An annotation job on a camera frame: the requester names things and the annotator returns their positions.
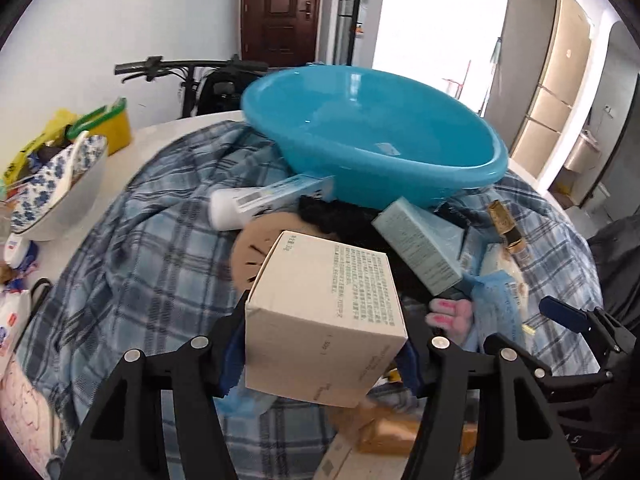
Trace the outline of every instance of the blue plaid fabric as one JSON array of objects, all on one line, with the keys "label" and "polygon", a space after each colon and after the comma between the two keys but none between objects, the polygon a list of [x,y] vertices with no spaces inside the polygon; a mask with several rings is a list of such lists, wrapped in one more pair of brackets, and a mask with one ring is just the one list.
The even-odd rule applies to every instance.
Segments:
[{"label": "blue plaid fabric", "polygon": [[[100,382],[121,355],[177,349],[229,314],[238,292],[228,258],[236,232],[216,232],[207,209],[212,190],[265,186],[289,176],[276,145],[231,121],[193,132],[161,150],[130,181],[95,225],[31,321],[18,360],[62,420],[65,438],[50,462],[57,477],[75,431]],[[583,339],[543,319],[538,301],[550,294],[573,306],[602,304],[587,243],[545,200],[509,173],[489,188],[451,200],[480,229],[491,229],[486,205],[500,199],[526,234],[533,258],[530,285],[532,352],[556,374],[598,366]],[[406,306],[420,308],[417,305]],[[393,386],[373,396],[420,412],[408,391]],[[182,478],[170,394],[162,398],[166,452],[172,478]],[[334,432],[322,407],[279,399],[254,420],[221,417],[242,480],[310,479]],[[463,459],[456,478],[468,478]]]}]

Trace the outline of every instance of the pink patterned cloth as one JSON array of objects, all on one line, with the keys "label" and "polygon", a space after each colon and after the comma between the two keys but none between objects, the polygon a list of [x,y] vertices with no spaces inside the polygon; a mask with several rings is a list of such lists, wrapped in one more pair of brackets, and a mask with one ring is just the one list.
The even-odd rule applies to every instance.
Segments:
[{"label": "pink patterned cloth", "polygon": [[46,465],[59,439],[60,424],[42,394],[22,373],[15,356],[0,381],[0,416],[33,468],[49,478]]}]

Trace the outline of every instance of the pink glove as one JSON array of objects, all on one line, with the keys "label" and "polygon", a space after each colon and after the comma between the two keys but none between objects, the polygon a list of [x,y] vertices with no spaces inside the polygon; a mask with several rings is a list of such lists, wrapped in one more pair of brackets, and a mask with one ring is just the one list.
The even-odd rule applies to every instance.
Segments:
[{"label": "pink glove", "polygon": [[429,309],[431,312],[424,317],[427,325],[444,329],[449,339],[457,345],[462,345],[473,323],[474,311],[471,302],[434,298],[429,302]]}]

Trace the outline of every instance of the refrigerator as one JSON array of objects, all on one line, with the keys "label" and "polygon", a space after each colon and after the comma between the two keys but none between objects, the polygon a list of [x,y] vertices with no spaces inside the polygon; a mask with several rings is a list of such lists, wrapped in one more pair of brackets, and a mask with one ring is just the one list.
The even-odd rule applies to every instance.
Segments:
[{"label": "refrigerator", "polygon": [[510,156],[537,178],[574,106],[591,47],[575,0],[508,0],[484,114]]}]

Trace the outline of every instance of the black bag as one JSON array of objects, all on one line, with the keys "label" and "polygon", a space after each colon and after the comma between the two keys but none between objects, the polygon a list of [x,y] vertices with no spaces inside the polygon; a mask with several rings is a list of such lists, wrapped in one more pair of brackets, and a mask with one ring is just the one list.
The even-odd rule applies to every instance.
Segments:
[{"label": "black bag", "polygon": [[617,220],[588,240],[604,310],[640,336],[640,215]]},{"label": "black bag", "polygon": [[261,76],[263,74],[238,70],[233,66],[215,70],[204,79],[196,114],[239,110],[242,92]]}]

